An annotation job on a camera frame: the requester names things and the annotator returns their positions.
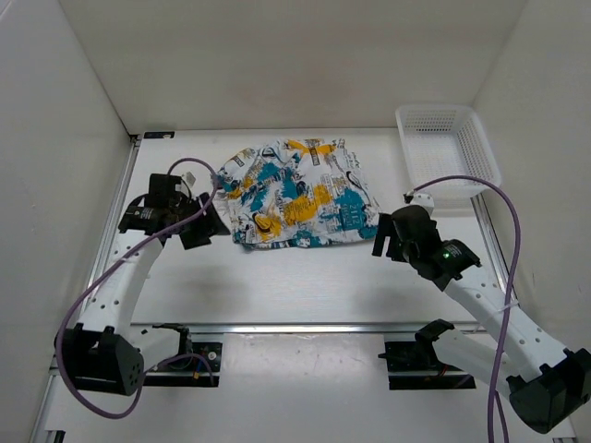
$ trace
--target wire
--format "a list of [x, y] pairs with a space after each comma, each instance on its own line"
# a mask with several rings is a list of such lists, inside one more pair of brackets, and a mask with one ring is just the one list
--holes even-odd
[[[509, 211], [513, 217], [513, 226], [515, 229], [515, 245], [513, 248], [513, 258], [511, 260], [511, 266], [509, 267], [509, 277], [507, 278], [507, 287], [505, 288], [505, 305], [511, 303], [511, 291], [513, 289], [513, 281], [515, 280], [515, 272], [517, 270], [517, 260], [519, 259], [519, 252], [521, 250], [521, 224], [519, 223], [519, 217], [517, 215], [517, 209], [511, 202], [509, 196], [498, 186], [493, 185], [491, 182], [478, 177], [472, 177], [470, 175], [448, 175], [441, 178], [436, 178], [430, 182], [418, 186], [414, 189], [414, 192], [424, 189], [427, 186], [435, 185], [440, 182], [446, 182], [448, 180], [471, 180], [478, 182], [482, 185], [488, 186], [490, 189], [495, 191], [507, 204]], [[501, 358], [503, 348], [505, 346], [505, 339], [507, 338], [507, 328], [509, 328], [509, 313], [511, 309], [505, 309], [502, 314], [501, 331], [499, 332], [499, 340], [497, 345], [497, 351], [495, 352], [495, 360], [492, 366], [492, 374], [490, 376], [490, 384], [488, 386], [488, 408], [487, 408], [487, 428], [488, 428], [488, 443], [494, 443], [494, 403], [497, 393], [497, 380], [499, 379], [499, 371], [501, 369]], [[504, 441], [509, 441], [509, 434], [507, 433], [507, 423], [505, 421], [504, 413], [502, 412], [502, 406], [497, 401], [499, 406], [499, 416], [501, 419], [501, 425], [503, 429]]]
[[[123, 263], [125, 263], [125, 261], [132, 257], [135, 253], [137, 253], [142, 247], [144, 247], [145, 245], [147, 245], [149, 242], [151, 241], [159, 241], [160, 237], [167, 235], [171, 232], [176, 231], [178, 228], [184, 226], [185, 224], [191, 223], [192, 221], [196, 220], [197, 218], [199, 218], [201, 215], [203, 215], [203, 213], [205, 212], [205, 210], [210, 206], [210, 204], [213, 202], [213, 198], [215, 197], [215, 193], [217, 192], [218, 189], [218, 179], [217, 179], [217, 174], [216, 172], [213, 170], [213, 168], [211, 168], [211, 166], [209, 166], [209, 164], [207, 164], [206, 162], [204, 162], [203, 160], [200, 159], [193, 159], [190, 157], [186, 157], [180, 160], [177, 160], [176, 162], [174, 162], [172, 164], [172, 166], [168, 169], [168, 173], [170, 174], [170, 172], [173, 171], [173, 169], [177, 166], [177, 164], [180, 164], [182, 162], [196, 162], [199, 163], [203, 166], [205, 166], [211, 173], [211, 179], [213, 180], [213, 191], [211, 192], [210, 197], [208, 198], [208, 200], [203, 204], [203, 206], [201, 207], [200, 210], [198, 210], [197, 212], [195, 212], [193, 215], [191, 215], [190, 217], [187, 217], [186, 219], [179, 221], [178, 223], [172, 224], [170, 226], [168, 226], [167, 228], [162, 229], [161, 231], [154, 233], [152, 235], [150, 235], [149, 237], [146, 237], [144, 240], [142, 240], [141, 242], [139, 242], [137, 245], [133, 246], [131, 249], [129, 249], [121, 258], [119, 258], [113, 265], [111, 265], [111, 267], [109, 269], [107, 269], [103, 275], [101, 275], [101, 277], [99, 277], [98, 279], [96, 279], [87, 289], [86, 291], [84, 291], [77, 299], [76, 301], [72, 304], [72, 306], [67, 310], [66, 315], [64, 316], [64, 319], [62, 320], [62, 323], [59, 327], [59, 330], [57, 331], [57, 336], [55, 338], [55, 359], [57, 360], [57, 369], [59, 371], [60, 376], [62, 377], [62, 379], [64, 380], [64, 384], [66, 385], [67, 390], [70, 391], [70, 393], [74, 396], [74, 398], [76, 400], [78, 400], [83, 406], [85, 406], [87, 409], [91, 410], [92, 412], [100, 415], [101, 417], [104, 418], [109, 418], [109, 419], [113, 419], [113, 420], [117, 420], [117, 419], [121, 419], [121, 418], [125, 418], [128, 415], [130, 415], [134, 409], [136, 409], [136, 406], [138, 405], [138, 401], [139, 401], [139, 396], [141, 395], [141, 388], [143, 386], [143, 382], [145, 380], [145, 373], [143, 374], [143, 377], [140, 381], [139, 384], [139, 388], [138, 388], [138, 392], [136, 394], [136, 397], [134, 398], [133, 402], [131, 403], [131, 405], [129, 406], [129, 408], [127, 408], [125, 411], [123, 411], [122, 413], [109, 413], [107, 411], [104, 411], [103, 409], [99, 408], [98, 406], [92, 404], [90, 401], [88, 401], [84, 396], [82, 396], [82, 394], [80, 394], [80, 392], [76, 389], [76, 387], [74, 386], [74, 382], [70, 379], [70, 377], [68, 376], [67, 372], [66, 372], [66, 365], [64, 362], [64, 335], [66, 333], [66, 328], [67, 328], [67, 324], [70, 322], [71, 318], [74, 316], [74, 314], [76, 313], [78, 307], [80, 305], [82, 305], [82, 302], [84, 301], [84, 299], [86, 299], [86, 297], [88, 297], [96, 288], [98, 288], [103, 282], [105, 282], [109, 277], [111, 277], [116, 270], [118, 270], [121, 265]], [[172, 357], [172, 359], [166, 359], [164, 360], [165, 362], [175, 362], [176, 360], [180, 360], [182, 358], [187, 358], [189, 356], [195, 357], [195, 358], [203, 358], [201, 355], [197, 356], [196, 354], [184, 354], [184, 355], [177, 355], [176, 357]], [[205, 360], [205, 364], [206, 367], [208, 367], [209, 371], [210, 371], [210, 376], [211, 376], [211, 380], [213, 380], [213, 375], [212, 375], [212, 371], [211, 368], [209, 367], [209, 364], [207, 363], [207, 361]]]

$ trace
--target white basket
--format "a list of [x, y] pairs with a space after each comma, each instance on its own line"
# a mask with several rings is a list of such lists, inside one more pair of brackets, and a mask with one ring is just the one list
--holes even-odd
[[[451, 104], [405, 105], [396, 110], [404, 158], [413, 187], [445, 175], [471, 175], [501, 184], [476, 112]], [[435, 198], [471, 198], [487, 189], [469, 180], [452, 180], [426, 189]]]

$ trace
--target purple cable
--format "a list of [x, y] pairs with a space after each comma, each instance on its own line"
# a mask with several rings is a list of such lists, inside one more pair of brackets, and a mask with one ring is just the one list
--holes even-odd
[[[482, 185], [488, 186], [490, 189], [495, 191], [505, 203], [509, 207], [509, 211], [513, 216], [513, 225], [515, 229], [515, 245], [513, 250], [513, 258], [511, 260], [511, 266], [509, 267], [509, 277], [507, 278], [507, 287], [505, 288], [505, 305], [508, 305], [511, 302], [511, 290], [513, 289], [513, 280], [515, 280], [515, 272], [517, 270], [517, 260], [519, 259], [519, 251], [521, 249], [521, 224], [519, 223], [519, 217], [517, 216], [517, 210], [515, 206], [511, 202], [511, 199], [505, 192], [500, 189], [498, 186], [493, 185], [491, 182], [487, 180], [483, 180], [482, 178], [471, 177], [470, 175], [448, 175], [441, 178], [436, 178], [435, 180], [431, 180], [430, 182], [426, 182], [421, 186], [417, 186], [414, 189], [414, 192], [419, 191], [427, 186], [435, 185], [440, 182], [446, 182], [448, 180], [470, 180], [473, 182], [478, 182]], [[487, 408], [487, 426], [488, 426], [488, 443], [494, 443], [495, 441], [495, 431], [494, 431], [494, 406], [495, 406], [495, 394], [497, 393], [497, 380], [499, 379], [499, 370], [501, 368], [501, 358], [503, 353], [503, 348], [505, 346], [505, 339], [507, 338], [507, 328], [509, 327], [509, 313], [511, 309], [503, 310], [502, 314], [502, 323], [501, 323], [501, 331], [499, 332], [499, 340], [497, 345], [497, 352], [495, 352], [495, 360], [492, 366], [492, 374], [490, 376], [490, 385], [488, 386], [488, 408]], [[504, 434], [504, 441], [509, 442], [509, 434], [507, 433], [507, 423], [505, 422], [505, 416], [502, 412], [501, 402], [497, 401], [499, 407], [499, 415], [501, 419], [501, 425]]]
[[[199, 163], [199, 164], [205, 166], [210, 171], [211, 177], [213, 180], [213, 191], [211, 192], [210, 198], [208, 198], [208, 200], [203, 204], [203, 207], [200, 210], [198, 210], [197, 212], [195, 212], [195, 214], [191, 215], [190, 217], [187, 217], [186, 219], [184, 219], [178, 223], [168, 226], [167, 228], [164, 228], [161, 231], [150, 235], [149, 237], [146, 237], [144, 240], [139, 242], [137, 245], [135, 245], [131, 249], [129, 249], [108, 270], [106, 270], [103, 273], [103, 275], [101, 275], [101, 277], [96, 279], [86, 289], [86, 291], [84, 291], [76, 299], [74, 304], [67, 310], [66, 315], [64, 316], [64, 319], [62, 320], [62, 324], [60, 325], [59, 330], [57, 331], [57, 337], [55, 338], [55, 359], [57, 360], [57, 369], [59, 371], [60, 376], [64, 380], [64, 384], [66, 385], [67, 390], [69, 390], [70, 393], [74, 396], [74, 398], [76, 400], [78, 400], [82, 405], [84, 405], [86, 408], [88, 408], [92, 412], [94, 412], [97, 415], [100, 415], [101, 417], [104, 417], [104, 418], [110, 418], [113, 420], [125, 418], [128, 415], [130, 415], [134, 409], [136, 409], [136, 406], [138, 405], [138, 401], [139, 401], [139, 396], [141, 395], [141, 388], [143, 385], [143, 381], [145, 379], [145, 373], [144, 373], [144, 377], [142, 378], [141, 383], [139, 385], [138, 393], [136, 394], [136, 397], [134, 398], [134, 400], [131, 403], [131, 405], [129, 406], [129, 408], [127, 408], [122, 413], [109, 413], [109, 412], [104, 411], [103, 409], [99, 408], [98, 406], [92, 404], [90, 401], [88, 401], [86, 398], [84, 398], [82, 396], [82, 394], [80, 394], [80, 392], [76, 389], [76, 387], [74, 386], [74, 383], [72, 382], [72, 380], [70, 379], [70, 377], [67, 375], [67, 372], [66, 372], [66, 366], [64, 364], [64, 354], [63, 354], [62, 347], [64, 345], [64, 334], [66, 333], [67, 324], [70, 322], [70, 319], [74, 316], [74, 314], [76, 313], [76, 310], [82, 304], [84, 299], [86, 297], [88, 297], [96, 288], [98, 288], [99, 285], [101, 285], [105, 280], [107, 280], [109, 277], [111, 277], [111, 275], [113, 275], [113, 273], [116, 270], [118, 270], [119, 267], [123, 263], [125, 263], [126, 259], [132, 257], [136, 252], [138, 252], [142, 247], [144, 247], [146, 244], [148, 244], [152, 240], [158, 240], [161, 236], [167, 235], [167, 234], [177, 230], [178, 228], [186, 225], [187, 223], [191, 223], [192, 221], [194, 221], [195, 219], [200, 217], [205, 212], [205, 210], [211, 205], [211, 203], [213, 202], [213, 198], [215, 197], [215, 194], [218, 190], [218, 179], [217, 179], [216, 172], [213, 171], [213, 168], [211, 168], [211, 166], [209, 166], [209, 164], [207, 164], [203, 160], [187, 157], [187, 158], [180, 159], [180, 160], [177, 160], [176, 162], [174, 162], [172, 164], [172, 166], [168, 169], [168, 174], [170, 174], [173, 171], [173, 169], [177, 166], [177, 164], [182, 163], [182, 162], [196, 162], [196, 163]], [[187, 358], [187, 357], [203, 358], [201, 355], [188, 353], [188, 354], [184, 354], [184, 355], [176, 355], [175, 357], [171, 357], [169, 359], [164, 360], [163, 363], [172, 363], [172, 362], [175, 362], [176, 360], [180, 360], [182, 358]], [[213, 374], [212, 374], [211, 368], [210, 368], [208, 362], [205, 361], [205, 359], [203, 359], [203, 360], [204, 360], [203, 363], [205, 364], [205, 367], [207, 367], [208, 371], [210, 372], [211, 383], [213, 383]]]

